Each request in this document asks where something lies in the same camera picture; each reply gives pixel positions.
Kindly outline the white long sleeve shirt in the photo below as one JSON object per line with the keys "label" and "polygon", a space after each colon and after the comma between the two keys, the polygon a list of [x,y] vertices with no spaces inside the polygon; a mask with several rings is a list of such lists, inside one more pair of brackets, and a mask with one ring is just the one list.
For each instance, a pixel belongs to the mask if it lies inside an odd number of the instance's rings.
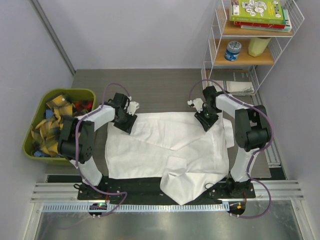
{"label": "white long sleeve shirt", "polygon": [[109,177],[160,178],[160,189],[184,205],[228,174],[234,144],[222,115],[205,131],[192,112],[140,113],[131,133],[108,124],[105,160]]}

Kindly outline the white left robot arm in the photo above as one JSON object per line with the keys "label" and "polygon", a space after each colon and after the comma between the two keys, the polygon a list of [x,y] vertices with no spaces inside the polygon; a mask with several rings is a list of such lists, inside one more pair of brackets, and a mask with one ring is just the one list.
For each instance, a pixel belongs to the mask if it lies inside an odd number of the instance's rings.
{"label": "white left robot arm", "polygon": [[131,97],[116,93],[93,111],[63,121],[57,151],[79,170],[82,182],[89,186],[89,194],[100,200],[107,192],[102,183],[103,174],[93,158],[96,131],[111,123],[117,129],[130,134],[137,119],[140,105]]}

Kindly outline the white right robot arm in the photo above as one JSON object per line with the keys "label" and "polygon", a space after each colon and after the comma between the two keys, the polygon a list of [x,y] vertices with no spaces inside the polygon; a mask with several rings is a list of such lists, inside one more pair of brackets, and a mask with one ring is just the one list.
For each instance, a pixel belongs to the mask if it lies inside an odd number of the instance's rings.
{"label": "white right robot arm", "polygon": [[272,141],[272,129],[263,105],[250,105],[230,93],[208,86],[202,94],[205,100],[196,98],[187,104],[196,109],[195,118],[205,132],[218,121],[218,114],[226,112],[234,119],[236,159],[228,174],[223,190],[228,197],[244,198],[252,191],[251,171],[257,155]]}

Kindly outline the olive green plastic bin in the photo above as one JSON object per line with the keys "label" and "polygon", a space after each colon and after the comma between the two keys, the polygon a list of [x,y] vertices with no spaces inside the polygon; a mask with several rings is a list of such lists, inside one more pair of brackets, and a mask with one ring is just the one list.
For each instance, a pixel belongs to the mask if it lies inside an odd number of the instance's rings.
{"label": "olive green plastic bin", "polygon": [[[82,100],[89,100],[89,101],[93,101],[92,110],[96,108],[96,94],[87,88],[56,88],[56,89],[53,89],[53,90],[47,92],[42,97],[41,101],[39,102],[38,108],[37,108],[36,113],[33,117],[31,125],[29,127],[28,133],[25,137],[22,149],[23,149],[24,154],[32,160],[41,161],[41,162],[44,162],[48,165],[69,166],[70,162],[68,160],[64,159],[63,157],[38,157],[38,156],[34,156],[34,153],[36,151],[33,146],[33,138],[32,138],[32,134],[31,134],[32,129],[45,118],[44,114],[45,114],[45,111],[47,110],[46,109],[46,101],[48,99],[50,99],[51,97],[58,95],[60,93],[67,94],[70,97],[72,104],[75,102],[78,102],[78,101],[82,101]],[[76,112],[76,113],[73,113],[72,117],[79,117],[84,114],[86,114],[86,113]]]}

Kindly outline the red black plaid shirt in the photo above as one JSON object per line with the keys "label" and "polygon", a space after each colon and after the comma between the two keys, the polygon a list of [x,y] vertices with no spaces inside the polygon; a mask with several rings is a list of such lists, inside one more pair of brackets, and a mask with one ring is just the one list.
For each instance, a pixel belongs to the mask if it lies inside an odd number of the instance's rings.
{"label": "red black plaid shirt", "polygon": [[80,100],[73,103],[73,113],[88,113],[93,108],[92,100]]}

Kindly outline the grey setup guide booklet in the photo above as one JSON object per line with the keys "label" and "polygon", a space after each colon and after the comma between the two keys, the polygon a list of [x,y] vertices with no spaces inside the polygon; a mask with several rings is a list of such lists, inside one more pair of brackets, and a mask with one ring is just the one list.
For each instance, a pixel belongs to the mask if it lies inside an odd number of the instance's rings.
{"label": "grey setup guide booklet", "polygon": [[210,79],[233,95],[246,95],[255,91],[250,75],[246,71],[213,70]]}

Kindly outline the blue white round tin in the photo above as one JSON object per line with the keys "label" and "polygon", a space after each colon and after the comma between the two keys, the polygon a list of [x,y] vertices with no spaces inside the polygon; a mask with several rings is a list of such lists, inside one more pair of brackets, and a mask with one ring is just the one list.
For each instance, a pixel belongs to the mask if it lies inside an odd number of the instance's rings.
{"label": "blue white round tin", "polygon": [[241,49],[242,49],[242,44],[239,41],[230,41],[227,44],[224,58],[230,62],[236,61],[240,54]]}

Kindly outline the yellow plaid flannel shirt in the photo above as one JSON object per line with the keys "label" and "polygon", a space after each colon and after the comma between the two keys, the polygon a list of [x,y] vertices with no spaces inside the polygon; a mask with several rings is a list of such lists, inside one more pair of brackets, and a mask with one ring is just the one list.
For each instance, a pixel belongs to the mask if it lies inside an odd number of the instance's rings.
{"label": "yellow plaid flannel shirt", "polygon": [[59,93],[45,102],[47,110],[53,112],[45,117],[32,130],[32,143],[36,151],[40,151],[52,158],[59,158],[58,143],[64,120],[73,115],[73,104],[69,95]]}

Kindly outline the pale yellow faceted cup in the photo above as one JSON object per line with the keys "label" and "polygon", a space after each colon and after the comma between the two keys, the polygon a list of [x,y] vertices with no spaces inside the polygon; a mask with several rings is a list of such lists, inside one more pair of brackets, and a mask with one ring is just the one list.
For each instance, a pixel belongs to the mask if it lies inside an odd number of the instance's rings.
{"label": "pale yellow faceted cup", "polygon": [[252,57],[258,57],[262,55],[270,41],[270,37],[253,37],[249,41],[248,54]]}

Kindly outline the red middle book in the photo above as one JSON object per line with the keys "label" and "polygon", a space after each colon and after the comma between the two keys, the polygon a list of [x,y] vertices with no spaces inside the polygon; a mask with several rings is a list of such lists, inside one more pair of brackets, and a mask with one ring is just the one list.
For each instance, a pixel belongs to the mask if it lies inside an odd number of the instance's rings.
{"label": "red middle book", "polygon": [[239,22],[234,21],[234,25],[246,26],[246,27],[257,27],[257,28],[269,28],[269,29],[284,29],[286,24],[272,24],[272,23],[261,23],[261,22]]}

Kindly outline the green top book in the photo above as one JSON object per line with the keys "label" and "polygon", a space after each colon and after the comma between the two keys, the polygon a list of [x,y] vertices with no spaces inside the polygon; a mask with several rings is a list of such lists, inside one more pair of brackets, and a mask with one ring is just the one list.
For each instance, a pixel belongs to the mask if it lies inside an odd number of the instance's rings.
{"label": "green top book", "polygon": [[232,0],[229,20],[242,23],[282,25],[284,11],[279,0]]}

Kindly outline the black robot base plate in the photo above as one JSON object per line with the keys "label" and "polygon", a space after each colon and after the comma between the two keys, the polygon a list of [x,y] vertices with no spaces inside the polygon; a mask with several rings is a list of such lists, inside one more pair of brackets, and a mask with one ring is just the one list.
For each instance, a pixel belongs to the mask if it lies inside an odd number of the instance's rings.
{"label": "black robot base plate", "polygon": [[[127,192],[124,200],[125,205],[158,205],[171,206],[178,203],[171,199],[160,189],[160,178],[133,178],[113,179],[107,176],[102,178],[104,185],[102,190],[107,193]],[[85,183],[75,183],[73,187],[78,190],[78,200],[102,200],[111,204],[119,204],[122,200],[120,195],[104,195],[95,191]],[[223,178],[216,184],[207,183],[204,185],[204,192],[189,200],[187,205],[209,205],[220,204],[223,200],[231,199],[254,199],[256,197],[253,183],[249,180],[245,183],[234,183],[230,178]]]}

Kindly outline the aluminium rail frame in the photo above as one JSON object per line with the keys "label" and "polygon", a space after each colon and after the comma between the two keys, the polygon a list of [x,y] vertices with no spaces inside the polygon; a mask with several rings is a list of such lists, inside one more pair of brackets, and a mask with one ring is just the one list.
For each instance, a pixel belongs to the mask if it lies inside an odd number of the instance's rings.
{"label": "aluminium rail frame", "polygon": [[[276,201],[303,200],[304,195],[297,180],[262,180]],[[75,202],[78,200],[78,190],[74,183],[36,183],[31,195],[31,202]]]}

